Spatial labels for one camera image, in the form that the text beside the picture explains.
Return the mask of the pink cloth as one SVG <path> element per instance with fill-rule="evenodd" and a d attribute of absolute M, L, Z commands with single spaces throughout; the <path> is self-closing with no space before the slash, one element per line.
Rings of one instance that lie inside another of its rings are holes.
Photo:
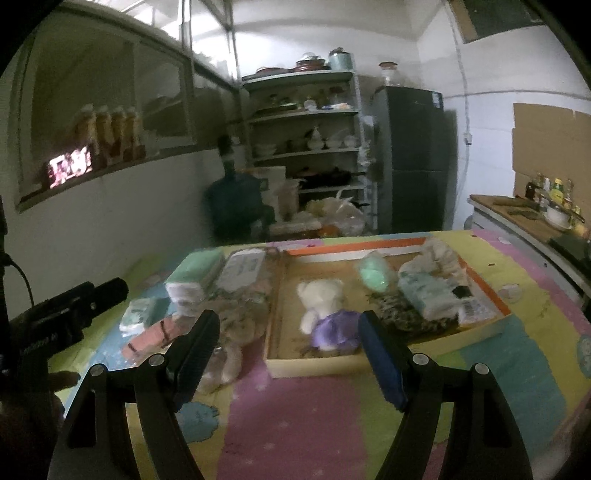
<path fill-rule="evenodd" d="M 140 364 L 177 337 L 187 334 L 195 321 L 194 317 L 177 314 L 164 317 L 128 341 L 121 349 L 122 356 L 130 364 Z"/>

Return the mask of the mint patterned tissue pack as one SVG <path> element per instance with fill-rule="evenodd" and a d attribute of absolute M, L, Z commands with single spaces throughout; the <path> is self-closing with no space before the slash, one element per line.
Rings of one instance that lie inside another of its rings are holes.
<path fill-rule="evenodd" d="M 428 322 L 455 319 L 461 328 L 493 320 L 497 312 L 467 285 L 426 272 L 403 272 L 398 289 Z"/>

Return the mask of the white teddy bear purple dress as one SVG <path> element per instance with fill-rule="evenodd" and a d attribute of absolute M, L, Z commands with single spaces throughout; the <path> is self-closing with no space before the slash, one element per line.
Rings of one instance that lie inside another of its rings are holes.
<path fill-rule="evenodd" d="M 344 283 L 339 279 L 315 279 L 297 285 L 304 305 L 301 334 L 308 336 L 304 354 L 349 355 L 360 348 L 361 314 L 345 308 Z"/>

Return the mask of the white floral cloth roll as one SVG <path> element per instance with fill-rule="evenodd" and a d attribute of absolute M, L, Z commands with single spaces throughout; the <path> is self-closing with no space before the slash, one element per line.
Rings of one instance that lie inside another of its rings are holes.
<path fill-rule="evenodd" d="M 419 254 L 401 265 L 399 275 L 428 273 L 452 278 L 459 286 L 468 286 L 467 269 L 460 264 L 460 257 L 445 242 L 436 237 L 427 238 Z"/>

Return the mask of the green cloth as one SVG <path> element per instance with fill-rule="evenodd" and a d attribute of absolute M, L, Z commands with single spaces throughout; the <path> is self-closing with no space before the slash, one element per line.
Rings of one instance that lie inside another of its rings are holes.
<path fill-rule="evenodd" d="M 398 274 L 386 258 L 378 251 L 372 251 L 358 265 L 360 279 L 368 289 L 385 294 L 396 290 Z"/>

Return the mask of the beige plush toy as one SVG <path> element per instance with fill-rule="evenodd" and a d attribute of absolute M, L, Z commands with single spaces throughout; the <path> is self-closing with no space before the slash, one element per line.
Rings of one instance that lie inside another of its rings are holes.
<path fill-rule="evenodd" d="M 263 337 L 270 314 L 269 304 L 254 298 L 209 300 L 202 304 L 205 309 L 217 314 L 221 327 L 197 386 L 202 395 L 235 382 L 242 373 L 242 349 Z"/>

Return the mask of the leopard print cloth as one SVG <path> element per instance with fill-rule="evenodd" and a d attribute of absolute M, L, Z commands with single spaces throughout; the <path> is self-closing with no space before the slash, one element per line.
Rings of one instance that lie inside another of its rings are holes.
<path fill-rule="evenodd" d="M 370 293 L 370 306 L 389 331 L 397 330 L 408 338 L 442 335 L 458 328 L 456 317 L 426 320 L 401 292 Z"/>

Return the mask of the orange rimmed cardboard tray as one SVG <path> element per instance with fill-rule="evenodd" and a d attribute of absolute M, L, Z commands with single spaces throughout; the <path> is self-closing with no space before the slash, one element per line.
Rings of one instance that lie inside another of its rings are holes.
<path fill-rule="evenodd" d="M 426 236 L 415 236 L 308 247 L 281 253 L 277 291 L 263 347 L 263 361 L 271 377 L 317 377 L 363 372 L 370 369 L 366 350 L 377 346 L 381 340 L 393 343 L 397 349 L 407 348 L 411 353 L 422 353 L 434 359 L 502 333 L 509 319 L 509 307 L 464 259 L 460 259 L 460 267 L 466 272 L 468 289 L 472 293 L 464 300 L 473 304 L 469 311 L 483 311 L 491 317 L 466 326 L 460 325 L 442 335 L 412 340 L 397 331 L 394 338 L 390 337 L 390 332 L 382 325 L 378 305 L 370 299 L 370 290 L 363 286 L 356 266 L 363 257 L 377 252 L 391 267 L 398 269 L 420 253 L 426 240 Z M 297 285 L 318 279 L 341 280 L 346 310 L 362 314 L 360 329 L 363 343 L 352 354 L 317 352 L 311 347 L 308 335 L 300 331 L 305 309 L 297 295 Z"/>

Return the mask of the colourful cartoon play mat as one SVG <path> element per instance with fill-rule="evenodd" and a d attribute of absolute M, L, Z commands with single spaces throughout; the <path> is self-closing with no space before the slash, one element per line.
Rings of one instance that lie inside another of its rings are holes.
<path fill-rule="evenodd" d="M 442 239 L 511 314 L 500 335 L 443 355 L 440 363 L 488 364 L 532 463 L 563 459 L 590 398 L 589 321 L 504 236 L 446 231 Z M 260 343 L 246 349 L 245 372 L 235 385 L 197 396 L 177 418 L 208 479 L 371 479 L 402 419 L 369 372 L 274 379 Z"/>

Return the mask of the wooden kitchen counter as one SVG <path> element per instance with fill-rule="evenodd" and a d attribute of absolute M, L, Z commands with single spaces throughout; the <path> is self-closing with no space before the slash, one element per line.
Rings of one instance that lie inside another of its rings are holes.
<path fill-rule="evenodd" d="M 590 300 L 590 265 L 566 250 L 585 253 L 584 241 L 546 222 L 535 204 L 523 198 L 472 194 L 473 225 L 507 239 L 542 268 L 569 298 L 584 307 Z"/>

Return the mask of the white bowl on counter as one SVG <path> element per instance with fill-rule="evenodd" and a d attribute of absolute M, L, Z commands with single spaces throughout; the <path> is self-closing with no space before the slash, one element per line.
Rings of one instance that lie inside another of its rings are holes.
<path fill-rule="evenodd" d="M 568 231 L 572 228 L 570 214 L 560 208 L 548 206 L 544 212 L 545 221 L 553 228 Z"/>

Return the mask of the yellow green bottle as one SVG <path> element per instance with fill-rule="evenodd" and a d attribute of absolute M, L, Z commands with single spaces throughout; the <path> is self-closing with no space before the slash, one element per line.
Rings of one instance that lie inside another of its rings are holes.
<path fill-rule="evenodd" d="M 560 178 L 556 178 L 550 190 L 550 199 L 556 205 L 562 206 L 564 204 L 565 187 Z"/>

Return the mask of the white plastic bag on floor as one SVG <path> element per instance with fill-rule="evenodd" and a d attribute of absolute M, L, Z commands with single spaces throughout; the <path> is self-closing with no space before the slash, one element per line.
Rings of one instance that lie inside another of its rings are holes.
<path fill-rule="evenodd" d="M 337 228 L 341 236 L 360 236 L 366 231 L 366 215 L 352 198 L 342 197 L 342 192 L 341 189 L 334 197 L 308 201 L 305 210 L 320 219 L 322 226 Z"/>

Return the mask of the dark grey refrigerator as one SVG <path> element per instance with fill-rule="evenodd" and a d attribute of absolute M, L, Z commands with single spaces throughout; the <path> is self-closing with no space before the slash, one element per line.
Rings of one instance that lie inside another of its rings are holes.
<path fill-rule="evenodd" d="M 382 233 L 443 227 L 450 170 L 449 138 L 439 92 L 383 86 L 372 98 Z"/>

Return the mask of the white metal shelf rack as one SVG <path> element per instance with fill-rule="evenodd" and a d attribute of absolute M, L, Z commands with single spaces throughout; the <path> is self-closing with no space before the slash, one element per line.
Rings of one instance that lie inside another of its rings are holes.
<path fill-rule="evenodd" d="M 366 215 L 369 232 L 373 185 L 356 72 L 269 69 L 243 78 L 242 88 L 252 166 L 280 176 L 271 191 L 279 204 L 273 233 L 339 235 L 337 228 L 322 226 L 305 205 L 341 189 L 342 197 L 352 198 Z"/>

